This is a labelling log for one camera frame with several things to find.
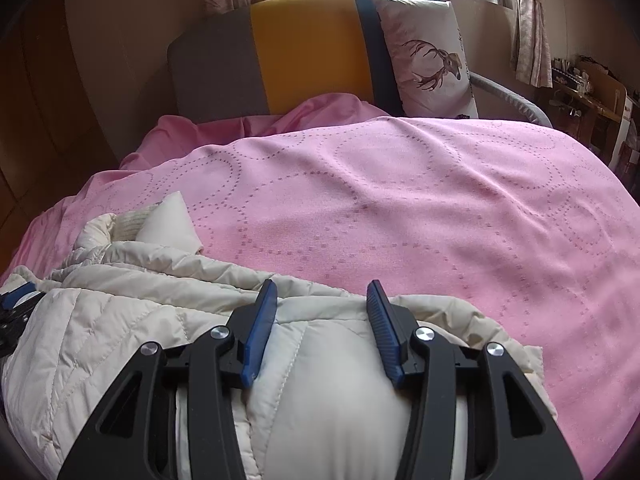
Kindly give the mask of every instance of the pink blanket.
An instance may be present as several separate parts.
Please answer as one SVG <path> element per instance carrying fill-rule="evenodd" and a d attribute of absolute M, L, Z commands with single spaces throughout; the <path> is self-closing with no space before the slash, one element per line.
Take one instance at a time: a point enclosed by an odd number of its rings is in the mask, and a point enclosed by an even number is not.
<path fill-rule="evenodd" d="M 121 170 L 34 220 L 13 263 L 43 276 L 87 220 L 175 190 L 207 256 L 361 294 L 378 278 L 390 295 L 457 296 L 543 346 L 586 480 L 640 412 L 640 209 L 565 134 L 390 118 L 344 95 L 282 118 L 164 117 Z"/>

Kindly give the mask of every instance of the headboard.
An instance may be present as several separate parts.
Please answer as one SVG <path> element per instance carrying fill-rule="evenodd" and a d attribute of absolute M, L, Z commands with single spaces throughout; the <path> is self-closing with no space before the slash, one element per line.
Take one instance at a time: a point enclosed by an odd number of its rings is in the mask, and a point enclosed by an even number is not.
<path fill-rule="evenodd" d="M 328 92 L 404 116 L 372 0 L 267 0 L 211 16 L 168 62 L 178 111 L 195 123 L 284 114 Z"/>

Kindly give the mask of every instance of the deer print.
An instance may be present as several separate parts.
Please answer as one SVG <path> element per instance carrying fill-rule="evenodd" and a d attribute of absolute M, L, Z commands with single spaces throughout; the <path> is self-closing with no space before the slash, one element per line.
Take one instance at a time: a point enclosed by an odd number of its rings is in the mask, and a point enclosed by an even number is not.
<path fill-rule="evenodd" d="M 446 76 L 447 74 L 453 74 L 454 76 L 456 76 L 456 79 L 460 81 L 460 69 L 462 68 L 462 61 L 460 60 L 460 56 L 458 54 L 450 54 L 446 50 L 442 50 L 436 47 L 433 43 L 429 43 L 428 41 L 423 40 L 409 40 L 402 46 L 408 46 L 411 48 L 412 57 L 418 54 L 418 52 L 420 52 L 422 49 L 431 47 L 427 52 L 422 54 L 422 56 L 428 56 L 431 52 L 434 52 L 434 59 L 435 57 L 440 57 L 440 59 L 442 60 L 442 68 L 433 75 L 423 76 L 414 73 L 414 75 L 418 78 L 416 80 L 418 88 L 433 91 L 438 87 L 438 85 L 442 86 L 444 76 Z"/>

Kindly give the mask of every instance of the pillow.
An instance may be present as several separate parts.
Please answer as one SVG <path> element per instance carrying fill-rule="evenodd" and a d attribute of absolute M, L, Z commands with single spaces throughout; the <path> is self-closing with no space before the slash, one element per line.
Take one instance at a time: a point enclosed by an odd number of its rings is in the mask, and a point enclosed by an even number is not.
<path fill-rule="evenodd" d="M 180 191 L 166 196 L 149 213 L 136 241 L 174 247 L 191 254 L 202 250 L 202 242 L 196 234 Z"/>
<path fill-rule="evenodd" d="M 478 118 L 451 2 L 373 0 L 409 117 Z"/>

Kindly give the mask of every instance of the beige wall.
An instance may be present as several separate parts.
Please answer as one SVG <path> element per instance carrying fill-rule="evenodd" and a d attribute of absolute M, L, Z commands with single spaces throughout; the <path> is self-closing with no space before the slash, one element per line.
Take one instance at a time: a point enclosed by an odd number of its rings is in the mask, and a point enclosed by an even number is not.
<path fill-rule="evenodd" d="M 510 69 L 515 12 L 481 0 L 451 0 L 469 67 L 531 98 Z M 65 0 L 78 69 L 105 137 L 122 158 L 162 114 L 175 113 L 166 48 L 204 15 L 203 0 Z M 587 54 L 640 88 L 640 45 L 608 0 L 542 0 L 554 57 Z M 476 92 L 484 118 L 521 118 Z"/>

